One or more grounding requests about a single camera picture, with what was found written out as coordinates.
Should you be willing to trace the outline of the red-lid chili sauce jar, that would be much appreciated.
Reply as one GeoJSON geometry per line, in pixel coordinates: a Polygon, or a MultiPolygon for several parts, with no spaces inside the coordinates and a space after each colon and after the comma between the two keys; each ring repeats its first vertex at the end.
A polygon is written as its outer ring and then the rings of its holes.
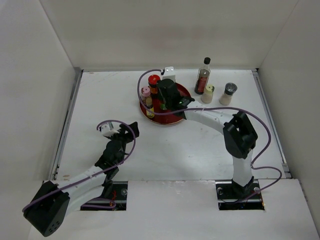
{"type": "Polygon", "coordinates": [[[157,83],[161,80],[160,76],[157,74],[152,74],[148,77],[148,85],[150,89],[150,94],[152,98],[158,97],[158,87],[157,83]]]}

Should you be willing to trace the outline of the pink-cap spice jar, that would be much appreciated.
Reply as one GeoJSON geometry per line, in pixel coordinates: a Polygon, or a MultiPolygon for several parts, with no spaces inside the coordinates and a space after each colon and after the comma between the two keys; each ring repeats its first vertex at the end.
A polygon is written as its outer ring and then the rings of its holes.
{"type": "Polygon", "coordinates": [[[144,86],[141,88],[140,97],[144,105],[146,105],[146,100],[151,96],[151,91],[149,86],[144,86]]]}

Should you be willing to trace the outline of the small oil bottle cork cap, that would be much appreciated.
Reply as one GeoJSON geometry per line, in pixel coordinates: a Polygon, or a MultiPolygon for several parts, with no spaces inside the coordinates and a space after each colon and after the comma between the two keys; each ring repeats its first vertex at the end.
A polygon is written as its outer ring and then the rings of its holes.
{"type": "Polygon", "coordinates": [[[149,118],[149,119],[153,119],[155,117],[155,114],[154,114],[154,106],[153,106],[153,100],[151,97],[148,97],[146,100],[145,100],[145,105],[147,107],[147,110],[146,110],[146,116],[149,118]]]}

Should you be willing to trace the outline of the chili sauce bottle yellow cap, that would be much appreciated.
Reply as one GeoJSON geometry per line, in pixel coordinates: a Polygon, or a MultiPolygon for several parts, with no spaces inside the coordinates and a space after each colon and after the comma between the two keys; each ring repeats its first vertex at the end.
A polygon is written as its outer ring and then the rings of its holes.
{"type": "Polygon", "coordinates": [[[163,100],[159,101],[159,107],[163,111],[167,110],[166,104],[165,104],[165,102],[163,100]]]}

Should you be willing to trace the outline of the tall soy sauce bottle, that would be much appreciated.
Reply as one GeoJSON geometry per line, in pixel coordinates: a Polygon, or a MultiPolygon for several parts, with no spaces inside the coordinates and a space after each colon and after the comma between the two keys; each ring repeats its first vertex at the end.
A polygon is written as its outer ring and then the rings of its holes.
{"type": "Polygon", "coordinates": [[[199,68],[197,79],[195,82],[194,92],[198,95],[202,95],[204,93],[205,87],[210,77],[210,63],[211,58],[205,57],[203,60],[203,67],[199,68]]]}

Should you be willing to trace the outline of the white bottle cream cap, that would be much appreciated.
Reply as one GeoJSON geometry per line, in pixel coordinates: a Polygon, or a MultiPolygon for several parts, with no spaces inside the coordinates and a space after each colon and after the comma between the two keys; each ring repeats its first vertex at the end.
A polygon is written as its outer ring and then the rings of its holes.
{"type": "Polygon", "coordinates": [[[205,104],[212,102],[215,87],[212,84],[207,84],[203,90],[201,101],[205,104]]]}

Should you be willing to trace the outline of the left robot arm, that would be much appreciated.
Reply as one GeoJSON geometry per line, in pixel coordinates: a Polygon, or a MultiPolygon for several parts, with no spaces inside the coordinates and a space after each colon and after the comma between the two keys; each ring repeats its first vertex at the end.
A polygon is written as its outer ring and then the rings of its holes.
{"type": "Polygon", "coordinates": [[[105,120],[96,127],[108,139],[98,161],[86,171],[69,180],[44,182],[31,202],[23,209],[23,217],[44,237],[52,235],[73,211],[80,210],[87,202],[108,199],[112,195],[112,179],[132,154],[127,152],[129,143],[136,143],[140,135],[138,123],[118,121],[119,129],[113,128],[114,120],[105,120]]]}

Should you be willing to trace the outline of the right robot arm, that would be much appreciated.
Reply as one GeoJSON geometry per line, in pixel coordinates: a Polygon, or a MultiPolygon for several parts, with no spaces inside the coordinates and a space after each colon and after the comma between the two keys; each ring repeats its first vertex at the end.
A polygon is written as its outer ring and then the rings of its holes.
{"type": "Polygon", "coordinates": [[[158,81],[157,88],[159,98],[174,115],[201,123],[223,135],[225,148],[233,159],[231,190],[236,197],[245,197],[254,181],[251,162],[258,139],[247,114],[243,111],[233,115],[216,110],[206,111],[194,98],[182,96],[176,83],[168,78],[158,81]]]}

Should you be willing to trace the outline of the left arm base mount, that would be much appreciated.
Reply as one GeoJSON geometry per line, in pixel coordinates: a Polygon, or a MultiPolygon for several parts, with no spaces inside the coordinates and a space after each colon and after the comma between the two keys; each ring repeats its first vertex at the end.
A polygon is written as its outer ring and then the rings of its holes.
{"type": "Polygon", "coordinates": [[[126,211],[128,182],[114,181],[106,184],[102,194],[80,207],[81,211],[126,211]]]}

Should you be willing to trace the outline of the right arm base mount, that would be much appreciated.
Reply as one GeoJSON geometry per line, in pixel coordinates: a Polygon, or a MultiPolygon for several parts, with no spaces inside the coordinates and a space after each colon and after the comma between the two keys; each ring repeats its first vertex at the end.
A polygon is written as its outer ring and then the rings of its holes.
{"type": "Polygon", "coordinates": [[[215,188],[220,211],[265,210],[257,180],[245,191],[237,189],[231,181],[216,181],[215,188]]]}

